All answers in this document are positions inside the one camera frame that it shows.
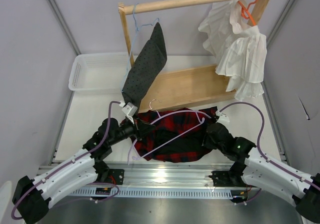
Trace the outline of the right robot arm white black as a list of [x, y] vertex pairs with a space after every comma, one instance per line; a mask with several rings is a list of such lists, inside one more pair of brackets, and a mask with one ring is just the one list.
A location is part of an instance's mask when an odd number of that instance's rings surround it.
[[213, 171], [216, 186], [253, 186], [287, 201], [305, 219], [320, 222], [320, 176], [294, 169], [267, 155], [243, 137], [233, 137], [221, 123], [208, 125], [206, 148], [219, 150], [233, 161], [228, 171]]

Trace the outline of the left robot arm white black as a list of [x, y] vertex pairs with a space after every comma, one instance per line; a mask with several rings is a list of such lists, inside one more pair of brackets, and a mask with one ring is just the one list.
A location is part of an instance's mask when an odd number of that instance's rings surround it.
[[18, 181], [12, 198], [12, 219], [34, 224], [73, 191], [94, 182], [105, 183], [109, 167], [104, 159], [112, 146], [130, 137], [144, 138], [155, 128], [140, 118], [124, 119], [121, 124], [115, 118], [105, 119], [72, 157], [37, 177], [24, 176]]

